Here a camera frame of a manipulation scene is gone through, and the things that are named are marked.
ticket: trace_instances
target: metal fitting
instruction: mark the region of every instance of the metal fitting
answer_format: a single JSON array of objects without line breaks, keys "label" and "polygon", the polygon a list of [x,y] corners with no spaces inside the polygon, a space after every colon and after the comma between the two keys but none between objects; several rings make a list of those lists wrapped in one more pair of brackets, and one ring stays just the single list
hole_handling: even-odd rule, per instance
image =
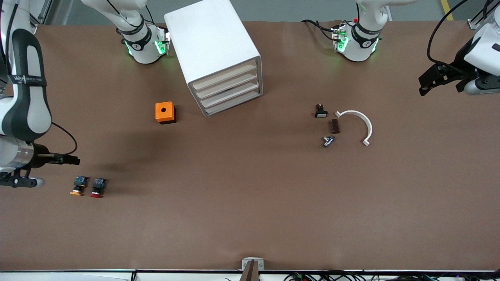
[{"label": "metal fitting", "polygon": [[323,141],[324,141],[323,147],[327,148],[335,141],[335,137],[333,135],[325,136],[323,137]]}]

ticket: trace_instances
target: brown table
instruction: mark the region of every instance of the brown table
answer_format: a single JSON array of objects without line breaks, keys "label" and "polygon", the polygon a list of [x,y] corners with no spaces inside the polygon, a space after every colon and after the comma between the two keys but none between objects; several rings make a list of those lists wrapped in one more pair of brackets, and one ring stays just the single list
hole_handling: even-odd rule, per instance
[{"label": "brown table", "polygon": [[[53,119],[81,165],[0,188],[0,269],[497,269],[500,95],[419,95],[435,24],[389,22],[353,63],[310,25],[247,22],[265,94],[208,118],[174,55],[141,65],[112,26],[41,26]],[[471,35],[445,22],[432,53],[450,62]],[[178,123],[155,121],[163,101]],[[365,113],[370,146],[349,115],[323,148],[317,103]],[[72,149],[57,128],[38,143]],[[109,179],[104,198],[70,195],[76,175]]]}]

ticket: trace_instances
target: green indicator light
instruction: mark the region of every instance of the green indicator light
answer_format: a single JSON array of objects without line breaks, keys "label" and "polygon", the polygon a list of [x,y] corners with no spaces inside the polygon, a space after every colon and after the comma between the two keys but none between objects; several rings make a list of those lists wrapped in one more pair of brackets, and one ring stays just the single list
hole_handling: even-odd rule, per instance
[{"label": "green indicator light", "polygon": [[375,52],[375,49],[377,48],[377,43],[378,43],[378,42],[379,42],[379,39],[377,39],[377,40],[375,41],[375,43],[373,43],[373,49],[371,49],[371,52],[372,52],[372,53],[373,53],[373,52]]},{"label": "green indicator light", "polygon": [[126,48],[128,49],[128,53],[129,53],[131,56],[133,56],[132,51],[130,50],[129,43],[127,43],[127,41],[125,41],[125,46],[126,46]]},{"label": "green indicator light", "polygon": [[344,40],[342,40],[342,42],[340,42],[338,44],[338,51],[343,53],[344,50],[346,49],[346,46],[347,46],[347,43],[349,42],[349,37],[345,37]]},{"label": "green indicator light", "polygon": [[158,53],[160,55],[165,54],[165,47],[163,47],[163,43],[162,42],[158,42],[158,41],[155,40],[154,44],[156,45],[156,48],[158,49]]}]

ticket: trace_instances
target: white curved handle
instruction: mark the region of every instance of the white curved handle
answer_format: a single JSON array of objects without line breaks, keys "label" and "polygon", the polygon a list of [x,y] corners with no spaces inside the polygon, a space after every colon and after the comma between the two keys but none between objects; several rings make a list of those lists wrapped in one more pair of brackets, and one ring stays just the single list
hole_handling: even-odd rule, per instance
[{"label": "white curved handle", "polygon": [[370,142],[368,141],[368,139],[372,136],[372,132],[374,130],[373,126],[372,126],[372,122],[370,121],[370,119],[368,119],[368,117],[366,115],[364,115],[363,113],[359,112],[359,111],[356,111],[356,110],[347,110],[347,111],[344,111],[342,113],[340,112],[335,112],[335,115],[340,118],[342,115],[344,114],[352,114],[352,115],[356,115],[357,117],[363,119],[363,121],[366,123],[366,126],[368,127],[368,135],[366,136],[366,138],[363,140],[363,144],[365,146],[368,146],[370,144]]}]

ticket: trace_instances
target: gray floor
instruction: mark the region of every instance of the gray floor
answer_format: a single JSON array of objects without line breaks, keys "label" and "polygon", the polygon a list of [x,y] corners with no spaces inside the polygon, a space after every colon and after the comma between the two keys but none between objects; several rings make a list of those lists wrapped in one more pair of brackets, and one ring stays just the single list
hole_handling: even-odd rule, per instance
[{"label": "gray floor", "polygon": [[[66,15],[67,25],[110,25],[102,14],[79,0],[72,2]],[[149,0],[147,5],[156,22],[164,23],[165,13],[177,10],[199,0]],[[304,19],[321,22],[348,20],[356,17],[354,0],[231,0],[242,21],[299,22]],[[148,18],[147,11],[141,11]],[[406,6],[392,6],[395,21],[436,21],[443,15],[440,0],[420,0]]]}]

